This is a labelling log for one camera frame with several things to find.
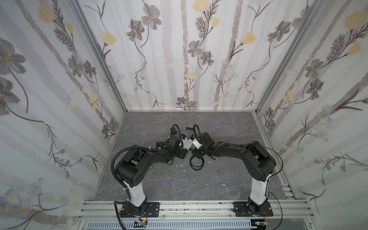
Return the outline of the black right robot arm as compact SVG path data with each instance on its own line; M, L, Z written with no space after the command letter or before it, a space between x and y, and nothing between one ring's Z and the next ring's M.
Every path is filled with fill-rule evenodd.
M277 165L275 159L257 141L248 144L232 144L228 142L215 142L211 136L202 133L199 126L193 126L193 133L200 147L195 147L193 155L197 158L208 156L211 158L228 157L242 160L249 175L252 177L251 192L248 197L247 211L252 216L259 216L266 211L268 203L268 184L270 178L275 175Z

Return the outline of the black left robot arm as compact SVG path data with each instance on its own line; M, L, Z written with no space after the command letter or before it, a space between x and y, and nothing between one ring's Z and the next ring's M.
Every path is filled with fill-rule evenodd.
M174 158L183 159L187 153L177 124L172 125L170 135L164 142L157 142L155 148L134 145L119 151L111 161L113 177L128 195L128 201L115 201L118 218L133 215L141 217L149 210L142 181L155 163L171 163Z

